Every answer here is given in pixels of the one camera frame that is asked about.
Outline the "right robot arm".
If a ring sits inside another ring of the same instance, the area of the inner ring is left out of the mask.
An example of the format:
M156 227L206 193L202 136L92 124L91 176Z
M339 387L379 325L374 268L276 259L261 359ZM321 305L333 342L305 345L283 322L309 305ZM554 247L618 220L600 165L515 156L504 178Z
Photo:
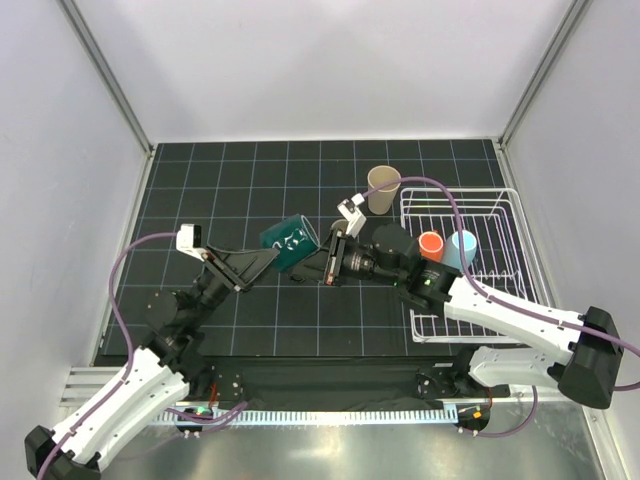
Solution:
M557 388L594 409L611 405L623 348L611 314L603 309L561 310L478 283L422 257L417 239L398 224L377 228L369 244L340 230L322 244L295 233L282 252L297 280L337 286L353 278L392 286L416 313L461 320L515 340L512 349L477 347L459 355L450 383L462 396L521 384Z

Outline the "dark green mug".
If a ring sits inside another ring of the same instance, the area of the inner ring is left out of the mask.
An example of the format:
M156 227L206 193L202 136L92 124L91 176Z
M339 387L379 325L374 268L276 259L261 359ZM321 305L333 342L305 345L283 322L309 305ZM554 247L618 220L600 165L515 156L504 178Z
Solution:
M262 248L273 248L273 262L279 272L287 271L319 249L319 238L309 219L296 214L269 227L260 234Z

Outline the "orange mug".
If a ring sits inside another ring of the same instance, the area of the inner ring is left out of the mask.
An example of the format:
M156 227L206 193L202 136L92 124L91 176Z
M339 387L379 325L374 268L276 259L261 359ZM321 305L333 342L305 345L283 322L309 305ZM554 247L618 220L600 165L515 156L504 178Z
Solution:
M440 262L444 251L444 240L435 230L425 231L418 237L420 254L428 260Z

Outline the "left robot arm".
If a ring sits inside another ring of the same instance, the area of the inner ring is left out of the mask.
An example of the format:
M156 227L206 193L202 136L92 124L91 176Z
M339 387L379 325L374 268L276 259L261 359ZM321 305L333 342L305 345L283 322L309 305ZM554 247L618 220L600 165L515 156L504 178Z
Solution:
M208 247L200 254L204 267L189 290L150 297L149 335L123 368L75 413L26 436L27 469L35 478L97 479L156 415L185 398L208 395L213 369L199 351L201 327L230 294L249 291L278 252Z

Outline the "light blue mug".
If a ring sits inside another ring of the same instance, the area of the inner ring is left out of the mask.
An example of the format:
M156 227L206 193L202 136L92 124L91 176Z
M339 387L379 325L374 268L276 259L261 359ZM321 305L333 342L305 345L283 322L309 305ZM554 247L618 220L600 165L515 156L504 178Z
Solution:
M454 232L444 243L441 262L459 271L464 266L469 267L476 256L478 241L476 236L468 230Z

